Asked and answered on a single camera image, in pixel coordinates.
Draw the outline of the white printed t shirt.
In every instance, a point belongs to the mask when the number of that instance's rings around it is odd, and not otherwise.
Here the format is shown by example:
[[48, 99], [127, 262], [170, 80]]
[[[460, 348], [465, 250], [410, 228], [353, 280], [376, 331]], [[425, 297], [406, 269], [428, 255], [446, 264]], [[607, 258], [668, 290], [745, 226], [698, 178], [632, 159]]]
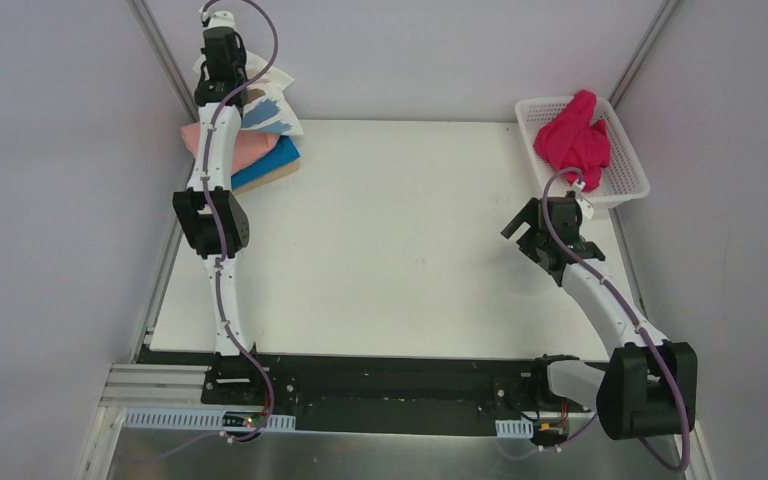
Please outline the white printed t shirt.
[[[204, 54], [196, 60], [193, 71], [199, 74], [194, 91], [194, 101], [199, 109], [196, 132], [205, 133], [215, 111], [213, 107], [205, 109], [205, 105], [220, 103], [236, 84], [211, 82]], [[223, 113], [237, 108], [241, 117], [241, 130], [300, 137], [303, 135], [303, 127], [284, 95], [284, 91], [293, 82], [291, 76], [272, 66], [244, 92], [229, 101]]]

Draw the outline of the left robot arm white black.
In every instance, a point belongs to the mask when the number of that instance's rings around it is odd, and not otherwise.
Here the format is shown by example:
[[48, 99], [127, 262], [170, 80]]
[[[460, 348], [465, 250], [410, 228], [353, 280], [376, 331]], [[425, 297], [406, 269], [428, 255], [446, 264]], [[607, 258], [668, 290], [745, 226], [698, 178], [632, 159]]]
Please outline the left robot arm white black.
[[173, 194], [173, 209], [185, 239], [201, 259], [212, 302], [214, 352], [237, 357], [252, 348], [251, 329], [241, 320], [242, 252], [248, 246], [248, 217], [231, 188], [232, 160], [240, 132], [247, 80], [246, 53], [236, 30], [203, 30], [204, 61], [194, 100], [199, 136], [193, 172]]

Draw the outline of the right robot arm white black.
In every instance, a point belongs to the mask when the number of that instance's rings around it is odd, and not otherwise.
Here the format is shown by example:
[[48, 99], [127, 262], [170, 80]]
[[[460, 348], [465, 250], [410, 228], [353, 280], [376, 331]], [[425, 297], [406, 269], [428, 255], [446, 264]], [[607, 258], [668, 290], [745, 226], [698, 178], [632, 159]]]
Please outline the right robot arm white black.
[[537, 359], [527, 386], [543, 410], [564, 400], [595, 412], [613, 440], [688, 435], [695, 422], [698, 356], [667, 338], [616, 286], [606, 257], [580, 234], [584, 215], [574, 194], [532, 198], [502, 231], [569, 295], [610, 358], [599, 370], [572, 355]]

